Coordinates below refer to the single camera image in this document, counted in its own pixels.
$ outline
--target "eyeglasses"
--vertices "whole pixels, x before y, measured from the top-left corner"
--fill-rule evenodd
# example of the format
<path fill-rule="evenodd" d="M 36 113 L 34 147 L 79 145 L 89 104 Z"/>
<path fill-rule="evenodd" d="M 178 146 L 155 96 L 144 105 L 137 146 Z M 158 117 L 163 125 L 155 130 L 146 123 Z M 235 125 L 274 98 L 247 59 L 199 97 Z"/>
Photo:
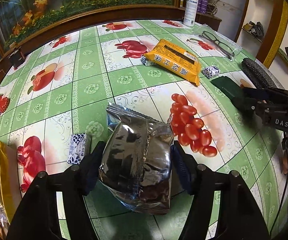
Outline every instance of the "eyeglasses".
<path fill-rule="evenodd" d="M 220 49 L 220 51 L 223 52 L 230 60 L 233 60 L 235 54 L 231 47 L 220 41 L 213 33 L 203 31 L 202 35 L 199 36 L 202 36 L 203 38 L 209 40 L 211 43 L 216 45 Z"/>

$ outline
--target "snack bag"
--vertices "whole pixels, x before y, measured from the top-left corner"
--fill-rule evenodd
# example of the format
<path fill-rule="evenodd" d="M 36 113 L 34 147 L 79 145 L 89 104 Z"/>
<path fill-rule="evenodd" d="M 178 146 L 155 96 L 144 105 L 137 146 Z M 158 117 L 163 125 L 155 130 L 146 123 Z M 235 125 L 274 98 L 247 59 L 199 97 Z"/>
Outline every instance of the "snack bag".
<path fill-rule="evenodd" d="M 153 50 L 145 53 L 144 56 L 187 81 L 199 85 L 198 73 L 201 71 L 201 64 L 197 61 L 196 56 L 185 49 L 162 39 Z"/>
<path fill-rule="evenodd" d="M 17 152 L 0 141 L 0 237 L 6 235 L 20 204 Z"/>

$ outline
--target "purple spray can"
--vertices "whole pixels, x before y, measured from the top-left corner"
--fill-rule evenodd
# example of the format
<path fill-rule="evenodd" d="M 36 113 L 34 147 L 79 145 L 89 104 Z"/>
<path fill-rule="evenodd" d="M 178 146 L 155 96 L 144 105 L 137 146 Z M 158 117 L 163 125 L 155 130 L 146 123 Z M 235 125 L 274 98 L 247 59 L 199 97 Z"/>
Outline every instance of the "purple spray can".
<path fill-rule="evenodd" d="M 197 2 L 197 12 L 199 12 L 200 9 L 201 9 L 201 3 L 202 3 L 202 0 L 198 0 L 198 2 Z"/>
<path fill-rule="evenodd" d="M 208 1 L 207 0 L 202 0 L 200 13 L 205 13 L 206 12 L 207 5 L 208 5 Z"/>

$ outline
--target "yellow snack package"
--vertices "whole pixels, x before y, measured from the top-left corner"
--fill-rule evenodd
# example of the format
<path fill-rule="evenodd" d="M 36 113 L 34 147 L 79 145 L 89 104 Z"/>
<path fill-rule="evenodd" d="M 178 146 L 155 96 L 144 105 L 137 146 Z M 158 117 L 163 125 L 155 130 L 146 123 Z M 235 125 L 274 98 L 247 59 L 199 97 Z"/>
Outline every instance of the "yellow snack package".
<path fill-rule="evenodd" d="M 199 85 L 198 74 L 201 71 L 201 64 L 197 61 L 196 56 L 185 49 L 162 39 L 154 49 L 144 56 L 187 81 Z"/>

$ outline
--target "barcode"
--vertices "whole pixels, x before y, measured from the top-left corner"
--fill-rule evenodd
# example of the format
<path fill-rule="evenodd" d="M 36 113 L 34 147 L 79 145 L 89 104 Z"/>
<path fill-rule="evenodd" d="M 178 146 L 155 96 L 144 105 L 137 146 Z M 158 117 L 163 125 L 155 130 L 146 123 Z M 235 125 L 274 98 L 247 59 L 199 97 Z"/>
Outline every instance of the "barcode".
<path fill-rule="evenodd" d="M 185 55 L 186 57 L 189 57 L 189 58 L 191 58 L 192 60 L 196 61 L 196 57 L 194 57 L 193 55 L 191 55 L 191 54 L 189 54 L 189 53 L 187 53 L 187 52 L 184 52 L 184 55 Z"/>

